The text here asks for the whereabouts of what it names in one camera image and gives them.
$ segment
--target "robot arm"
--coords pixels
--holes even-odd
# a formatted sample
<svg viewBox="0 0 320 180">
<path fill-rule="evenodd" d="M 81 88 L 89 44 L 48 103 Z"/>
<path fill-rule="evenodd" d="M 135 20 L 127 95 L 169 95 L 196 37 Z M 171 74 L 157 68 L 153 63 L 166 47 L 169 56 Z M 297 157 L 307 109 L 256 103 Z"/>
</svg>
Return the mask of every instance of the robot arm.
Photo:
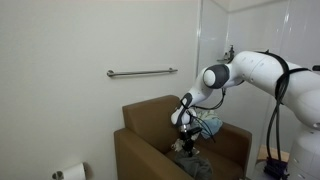
<svg viewBox="0 0 320 180">
<path fill-rule="evenodd" d="M 289 69 L 300 66 L 286 62 Z M 244 51 L 235 56 L 231 64 L 214 65 L 203 69 L 193 87 L 181 99 L 181 105 L 171 116 L 172 123 L 181 127 L 191 123 L 186 112 L 191 106 L 207 99 L 213 89 L 236 86 L 247 81 L 257 88 L 275 96 L 277 80 L 283 74 L 280 63 L 272 56 Z M 320 130 L 320 77 L 310 71 L 290 76 L 283 104 L 310 128 Z"/>
</svg>

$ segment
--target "metal grab bar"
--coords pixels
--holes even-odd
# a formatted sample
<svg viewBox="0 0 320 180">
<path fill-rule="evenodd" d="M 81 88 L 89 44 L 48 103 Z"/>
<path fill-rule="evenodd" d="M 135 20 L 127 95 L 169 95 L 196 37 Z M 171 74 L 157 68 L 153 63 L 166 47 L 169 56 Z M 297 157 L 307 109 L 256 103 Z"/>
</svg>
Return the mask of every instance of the metal grab bar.
<svg viewBox="0 0 320 180">
<path fill-rule="evenodd" d="M 155 73 L 172 73 L 172 72 L 177 72 L 178 69 L 172 69 L 169 68 L 168 70 L 158 70 L 158 71 L 135 71 L 135 72 L 113 72 L 112 70 L 109 70 L 107 72 L 107 75 L 109 77 L 114 77 L 114 76 L 127 76 L 127 75 L 137 75 L 137 74 L 155 74 Z"/>
</svg>

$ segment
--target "armchair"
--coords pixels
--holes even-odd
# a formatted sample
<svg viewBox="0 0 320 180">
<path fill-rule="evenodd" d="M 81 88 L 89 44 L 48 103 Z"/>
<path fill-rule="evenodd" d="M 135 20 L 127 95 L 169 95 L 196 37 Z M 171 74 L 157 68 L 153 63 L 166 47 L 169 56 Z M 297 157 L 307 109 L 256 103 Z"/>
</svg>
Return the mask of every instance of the armchair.
<svg viewBox="0 0 320 180">
<path fill-rule="evenodd" d="M 171 145 L 179 132 L 170 117 L 179 98 L 173 95 L 124 106 L 125 128 L 114 132 L 119 180 L 193 179 L 177 166 Z M 216 143 L 201 136 L 195 147 L 209 159 L 213 179 L 238 180 L 246 175 L 251 133 L 224 123 L 214 136 Z"/>
</svg>

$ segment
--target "tiled wall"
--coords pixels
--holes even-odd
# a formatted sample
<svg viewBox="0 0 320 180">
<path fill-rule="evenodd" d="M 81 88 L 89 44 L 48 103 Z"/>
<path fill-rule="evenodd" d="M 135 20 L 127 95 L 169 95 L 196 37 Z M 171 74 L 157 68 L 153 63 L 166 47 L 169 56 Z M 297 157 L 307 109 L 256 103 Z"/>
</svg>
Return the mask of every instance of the tiled wall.
<svg viewBox="0 0 320 180">
<path fill-rule="evenodd" d="M 219 19 L 228 16 L 227 34 L 215 33 L 212 37 L 226 38 L 224 51 L 232 44 L 236 53 L 244 50 L 267 50 L 279 54 L 285 60 L 312 68 L 314 64 L 320 64 L 318 48 L 320 47 L 320 1 L 319 0 L 277 0 L 277 1 L 247 1 L 246 6 L 238 8 L 238 2 L 231 0 L 229 9 L 224 9 L 218 16 Z M 216 8 L 222 8 L 219 3 L 212 3 Z M 224 23 L 211 24 L 211 28 L 221 29 Z M 216 59 L 221 58 L 223 51 L 220 48 L 212 49 L 217 52 L 211 59 L 211 64 L 216 64 Z M 206 57 L 204 51 L 200 56 Z M 215 91 L 213 98 L 204 102 L 213 105 L 219 99 L 219 91 Z M 236 88 L 229 88 L 224 105 L 217 110 L 220 117 L 239 127 L 245 128 L 253 134 L 248 176 L 252 173 L 260 144 L 265 143 L 266 127 L 274 107 L 274 99 L 245 83 Z M 281 147 L 290 151 L 295 136 L 295 130 L 300 125 L 294 114 L 286 107 L 281 107 Z"/>
</svg>

